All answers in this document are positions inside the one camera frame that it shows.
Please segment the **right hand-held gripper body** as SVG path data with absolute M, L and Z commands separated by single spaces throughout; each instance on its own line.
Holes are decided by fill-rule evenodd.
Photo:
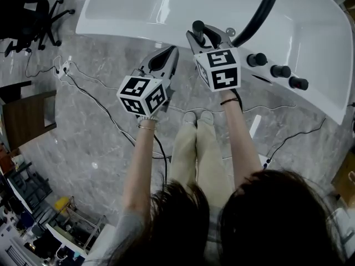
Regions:
M 241 86 L 241 62 L 237 48 L 222 43 L 219 49 L 194 49 L 193 54 L 198 74 L 212 92 Z

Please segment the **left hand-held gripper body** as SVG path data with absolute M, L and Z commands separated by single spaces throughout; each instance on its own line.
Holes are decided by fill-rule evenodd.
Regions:
M 174 75 L 135 72 L 137 76 L 125 76 L 116 94 L 124 110 L 142 117 L 156 116 L 160 110 L 165 111 L 174 93 L 170 87 Z

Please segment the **white bathtub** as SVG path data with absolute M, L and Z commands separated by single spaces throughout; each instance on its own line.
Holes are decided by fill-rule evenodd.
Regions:
M 194 21 L 223 32 L 233 41 L 262 0 L 85 0 L 76 32 L 141 38 L 189 48 L 186 32 Z M 274 90 L 300 106 L 324 113 L 337 124 L 346 115 L 353 75 L 350 22 L 334 0 L 276 0 L 256 34 L 238 48 L 241 79 Z M 263 53 L 264 66 L 250 67 L 250 54 Z M 293 89 L 289 78 L 274 78 L 273 65 L 306 79 L 307 90 Z

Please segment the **person's right forearm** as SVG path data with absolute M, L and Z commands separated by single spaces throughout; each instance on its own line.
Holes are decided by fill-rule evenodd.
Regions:
M 234 183 L 238 188 L 252 173 L 262 170 L 261 161 L 236 95 L 230 90 L 222 91 L 221 105 L 229 131 Z

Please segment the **person's left forearm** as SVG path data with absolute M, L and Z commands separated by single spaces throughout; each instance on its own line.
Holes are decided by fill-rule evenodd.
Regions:
M 124 183 L 123 207 L 143 216 L 150 213 L 150 187 L 156 122 L 140 124 L 136 144 Z

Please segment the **white knitted glove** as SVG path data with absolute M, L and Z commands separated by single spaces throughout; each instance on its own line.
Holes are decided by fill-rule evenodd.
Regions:
M 151 120 L 151 121 L 155 121 L 155 122 L 159 121 L 159 118 L 156 115 L 152 115 L 152 116 L 137 115 L 136 118 L 137 118 L 137 123 L 138 124 L 141 124 L 145 120 Z

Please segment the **black faucet knob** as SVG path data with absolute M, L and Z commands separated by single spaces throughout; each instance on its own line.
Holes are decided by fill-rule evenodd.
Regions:
M 291 69 L 286 65 L 273 65 L 270 68 L 270 74 L 274 78 L 289 78 L 291 76 Z
M 306 79 L 297 78 L 295 76 L 291 76 L 289 78 L 288 84 L 293 89 L 299 89 L 304 91 L 307 90 L 309 86 L 309 83 Z
M 250 67 L 262 67 L 267 64 L 267 58 L 263 53 L 250 54 L 246 61 Z

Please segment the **person's right white shoe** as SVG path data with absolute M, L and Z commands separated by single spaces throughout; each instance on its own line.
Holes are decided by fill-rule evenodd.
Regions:
M 208 125 L 214 124 L 214 116 L 212 112 L 205 110 L 201 113 L 200 120 L 207 123 Z

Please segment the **person's white shoe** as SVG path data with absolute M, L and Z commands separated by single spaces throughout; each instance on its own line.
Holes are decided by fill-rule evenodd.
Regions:
M 208 125 L 214 124 L 214 116 L 212 112 L 205 110 L 201 113 L 200 120 L 207 123 Z
M 196 126 L 196 115 L 193 112 L 191 112 L 191 111 L 186 112 L 184 114 L 183 119 L 182 119 L 182 124 L 183 125 L 189 124 L 189 125 L 192 125 L 192 126 Z

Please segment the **person's left white shoe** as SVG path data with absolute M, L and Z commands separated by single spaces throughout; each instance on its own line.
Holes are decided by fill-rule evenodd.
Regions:
M 189 124 L 189 125 L 192 125 L 192 126 L 196 126 L 196 115 L 193 112 L 191 112 L 191 111 L 186 112 L 184 114 L 183 119 L 182 119 L 182 124 L 183 125 Z

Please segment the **beige trousers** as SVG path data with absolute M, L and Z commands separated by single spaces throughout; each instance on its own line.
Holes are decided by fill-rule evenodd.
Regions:
M 209 205 L 221 208 L 232 194 L 215 129 L 199 119 L 184 124 L 174 142 L 170 177 L 184 188 L 198 185 Z

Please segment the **dark wooden side table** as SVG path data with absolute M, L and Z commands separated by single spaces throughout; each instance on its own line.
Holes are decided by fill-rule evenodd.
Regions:
M 21 97 L 21 89 L 30 86 L 23 81 L 0 87 L 0 141 L 8 151 L 13 151 L 28 141 L 57 127 L 56 123 L 44 122 L 44 104 L 55 97 L 55 90 Z

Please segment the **black office chair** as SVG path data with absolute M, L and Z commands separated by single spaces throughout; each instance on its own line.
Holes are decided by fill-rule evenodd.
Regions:
M 48 0 L 0 0 L 0 39 L 17 41 L 17 44 L 9 43 L 4 56 L 12 51 L 19 53 L 36 41 L 38 50 L 45 50 L 45 36 L 53 46 L 61 46 L 62 42 L 53 37 L 52 24 L 66 14 L 75 13 L 75 9 L 67 9 L 54 16 L 56 6 L 63 2 L 56 0 L 50 7 Z

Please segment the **yellow container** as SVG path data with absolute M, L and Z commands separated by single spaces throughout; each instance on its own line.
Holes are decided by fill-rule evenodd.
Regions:
M 60 213 L 66 212 L 66 205 L 70 202 L 69 197 L 61 197 L 59 200 L 56 201 L 54 204 L 54 208 L 59 211 Z

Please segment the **cardboard box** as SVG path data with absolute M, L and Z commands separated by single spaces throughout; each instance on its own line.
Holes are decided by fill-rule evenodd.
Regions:
M 355 173 L 355 154 L 348 152 L 332 179 L 332 185 L 341 196 L 355 192 L 355 179 L 351 173 Z

